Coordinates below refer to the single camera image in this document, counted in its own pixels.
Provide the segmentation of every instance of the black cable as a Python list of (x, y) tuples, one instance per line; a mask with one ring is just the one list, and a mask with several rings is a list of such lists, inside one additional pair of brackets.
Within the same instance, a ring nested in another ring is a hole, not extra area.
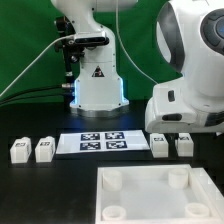
[(15, 99), (9, 99), (9, 100), (1, 101), (0, 102), (0, 106), (4, 105), (6, 103), (11, 103), (13, 101), (17, 101), (17, 100), (27, 100), (27, 99), (33, 99), (33, 98), (54, 97), (54, 96), (66, 96), (66, 95), (71, 95), (71, 94), (70, 93), (55, 93), (55, 94), (40, 95), (40, 96), (20, 97), (20, 98), (15, 98)]
[(59, 89), (59, 88), (61, 88), (61, 85), (39, 87), (39, 88), (23, 90), (21, 92), (14, 93), (14, 94), (12, 94), (10, 96), (7, 96), (4, 99), (0, 100), (0, 105), (1, 105), (2, 102), (6, 101), (6, 100), (11, 100), (15, 97), (18, 97), (18, 96), (21, 96), (21, 95), (24, 95), (24, 94), (27, 94), (27, 93), (34, 93), (34, 92), (40, 92), (40, 91), (52, 90), (52, 89)]

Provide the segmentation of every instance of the white plastic tray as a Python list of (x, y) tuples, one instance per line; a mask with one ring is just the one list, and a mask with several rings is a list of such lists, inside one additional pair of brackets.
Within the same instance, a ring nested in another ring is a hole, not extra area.
[[(169, 172), (178, 169), (188, 173), (186, 188), (176, 189), (169, 184)], [(115, 171), (111, 189), (105, 181), (108, 171)], [(185, 207), (190, 203), (205, 205), (209, 217), (186, 217)], [(121, 214), (112, 212), (111, 219), (105, 219), (103, 214), (110, 206), (119, 206), (125, 216), (119, 218)], [(112, 223), (224, 224), (224, 198), (202, 168), (192, 169), (189, 165), (99, 168), (96, 224)]]

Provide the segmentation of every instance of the white block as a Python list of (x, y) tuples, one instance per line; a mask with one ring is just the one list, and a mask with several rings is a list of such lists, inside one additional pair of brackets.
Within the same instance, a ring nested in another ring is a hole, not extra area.
[(12, 148), (10, 149), (12, 163), (27, 163), (31, 154), (31, 140), (24, 137), (16, 139)]
[(55, 153), (55, 139), (53, 137), (41, 138), (35, 148), (36, 162), (51, 162)]
[(194, 142), (189, 133), (179, 133), (179, 138), (175, 143), (178, 156), (193, 156)]
[(153, 133), (150, 135), (150, 147), (154, 157), (168, 157), (168, 142), (163, 134)]

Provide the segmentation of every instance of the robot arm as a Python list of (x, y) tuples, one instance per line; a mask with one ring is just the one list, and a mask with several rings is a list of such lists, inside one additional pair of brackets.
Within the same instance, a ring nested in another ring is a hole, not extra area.
[[(123, 81), (116, 71), (114, 33), (97, 23), (93, 12), (115, 11), (116, 0), (51, 0), (74, 27), (75, 44), (84, 47), (80, 74), (75, 80), (72, 112), (89, 117), (116, 115), (129, 104), (123, 96)], [(138, 0), (119, 0), (119, 10)]]
[(164, 59), (183, 78), (154, 87), (148, 132), (224, 131), (224, 3), (171, 0), (157, 19)]

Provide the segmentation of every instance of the green screen backdrop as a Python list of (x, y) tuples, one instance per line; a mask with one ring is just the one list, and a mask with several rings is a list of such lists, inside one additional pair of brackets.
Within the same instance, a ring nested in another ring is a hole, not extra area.
[[(155, 41), (156, 17), (165, 0), (139, 0), (129, 11), (119, 13), (120, 35), (136, 65), (157, 82), (179, 77), (162, 59)], [(2, 92), (53, 40), (58, 38), (54, 20), (62, 14), (50, 0), (0, 1), (0, 92)], [(97, 22), (116, 35), (115, 13), (96, 13)], [(128, 61), (118, 41), (117, 71), (124, 79), (129, 100), (149, 99), (154, 83), (142, 76)], [(79, 66), (73, 66), (76, 77)], [(64, 83), (61, 53), (51, 48), (4, 96), (36, 87)], [(61, 101), (60, 97), (26, 102)]]

